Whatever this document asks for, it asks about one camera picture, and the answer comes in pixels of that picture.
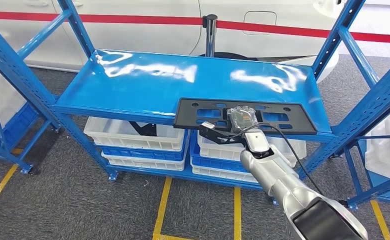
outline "white plastic crate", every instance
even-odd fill
[[[104,154],[104,152],[101,153],[101,156],[106,158],[109,164],[116,165],[116,166],[183,171],[183,169],[185,168],[186,155],[188,154],[188,146],[189,146],[189,139],[187,139],[186,141],[184,156],[181,161],[170,161],[170,160],[131,157],[131,156],[106,155]]]
[[[297,159],[289,148],[288,144],[283,138],[279,137],[266,137],[270,144],[276,146],[276,148],[288,159],[291,167],[295,167]],[[307,156],[306,141],[289,139],[293,149],[300,159]],[[199,155],[202,157],[225,159],[239,161],[241,152],[244,150],[244,146],[241,143],[232,144],[217,144],[213,141],[200,136],[198,132],[198,145],[200,148]]]
[[[92,116],[87,119],[83,132],[101,146],[165,151],[182,150],[185,135],[184,129],[157,124],[157,136],[141,136],[128,121]]]
[[[390,135],[390,115],[376,125],[366,136]],[[367,140],[365,168],[390,178],[390,138]]]
[[[24,106],[26,100],[0,74],[0,124],[3,127]]]
[[[253,175],[249,172],[231,171],[226,169],[193,165],[192,157],[190,158],[190,165],[192,166],[192,173],[194,174],[258,183],[257,180],[253,177]]]

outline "black cable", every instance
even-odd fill
[[[243,129],[242,131],[240,131],[239,133],[235,134],[235,135],[232,135],[232,136],[228,136],[226,137],[226,139],[232,139],[232,138],[235,138],[235,137],[239,137],[241,136],[242,134],[248,132],[249,130],[251,129],[255,129],[255,128],[258,128],[258,127],[270,127],[274,130],[276,130],[281,136],[282,138],[285,140],[285,142],[288,144],[290,150],[292,151],[293,155],[295,156],[296,158],[296,161],[299,163],[299,165],[301,166],[302,170],[304,170],[305,172],[305,175],[307,175],[308,179],[310,179],[311,183],[314,185],[314,187],[317,189],[317,192],[320,193],[321,195],[323,195],[323,192],[320,190],[320,188],[317,186],[316,182],[312,179],[312,176],[310,176],[310,174],[307,172],[307,169],[304,167],[304,165],[301,163],[301,160],[300,158],[298,157],[297,153],[295,152],[294,148],[292,147],[291,143],[289,142],[289,140],[287,139],[287,137],[285,136],[285,134],[277,127],[275,126],[272,126],[270,124],[267,124],[267,123],[260,123],[260,124],[256,124],[254,126],[250,126],[250,127],[247,127],[245,129]]]

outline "red stripe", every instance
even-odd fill
[[[56,13],[0,11],[3,20],[52,21]],[[201,17],[79,14],[84,23],[202,25]]]
[[[326,38],[329,34],[329,30],[323,29],[312,29],[312,28],[301,28],[292,26],[276,26],[276,25],[265,25],[257,23],[246,23],[236,21],[217,21],[217,28],[220,29],[234,29],[253,31],[261,33],[271,34],[287,34],[296,36],[307,36],[307,37],[318,37]]]
[[[33,12],[5,12],[0,11],[2,20],[52,21],[56,13]],[[115,23],[115,24],[174,24],[174,25],[202,25],[201,17],[186,16],[140,16],[140,15],[97,15],[80,14],[85,23]],[[305,37],[326,38],[329,30],[312,29],[292,26],[276,26],[235,21],[217,21],[221,29],[243,30],[262,33],[286,34]],[[353,38],[358,41],[390,43],[390,34],[375,34],[352,32]]]

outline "blue plastic crate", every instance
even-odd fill
[[[185,145],[188,141],[188,130],[184,131],[183,145],[180,151],[164,151],[153,150],[147,148],[131,148],[118,146],[98,145],[105,155],[136,157],[144,159],[168,160],[168,161],[182,161],[185,155]]]
[[[189,145],[192,164],[195,166],[248,173],[240,161],[200,156],[200,146],[198,145],[197,131],[191,131]]]
[[[37,118],[38,113],[33,110],[29,103],[24,104],[24,106],[12,116],[3,128],[5,144],[9,150],[13,149],[19,143],[20,139],[32,127]]]

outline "stanchion post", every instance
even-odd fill
[[[216,44],[217,16],[210,14],[202,17],[202,27],[206,30],[205,56],[214,57],[214,46]]]

